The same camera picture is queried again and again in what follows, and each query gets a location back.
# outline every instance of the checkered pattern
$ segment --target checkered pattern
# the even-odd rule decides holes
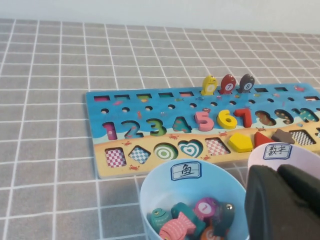
[[[133,158],[140,164],[144,164],[150,156],[150,153],[141,147],[136,146],[129,154],[130,158]]]
[[[106,150],[105,157],[108,166],[111,168],[123,167],[127,164],[124,151],[121,148]]]
[[[229,154],[230,151],[224,146],[219,138],[205,140],[206,147],[212,156]]]
[[[302,130],[302,131],[292,131],[290,132],[294,140],[297,141],[298,144],[301,146],[315,144],[315,141],[309,136],[309,134]]]

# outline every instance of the number 5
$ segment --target number 5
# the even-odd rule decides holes
[[[195,121],[199,124],[199,130],[208,132],[214,128],[215,122],[209,118],[209,113],[206,111],[198,111],[194,115]]]

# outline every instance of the chinese character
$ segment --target chinese character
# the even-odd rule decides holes
[[[183,165],[181,173],[182,173],[181,177],[194,174],[194,172],[191,172],[191,167],[188,164]]]

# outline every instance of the green fish toy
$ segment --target green fish toy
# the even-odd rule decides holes
[[[169,222],[172,219],[171,214],[162,208],[156,208],[152,211],[149,222],[152,228],[158,234],[160,229],[165,225],[166,222]]]

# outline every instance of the pink fish toy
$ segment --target pink fish toy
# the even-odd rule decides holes
[[[189,218],[182,212],[178,218],[166,222],[159,232],[159,236],[163,240],[184,240],[186,235],[193,234],[196,230]]]

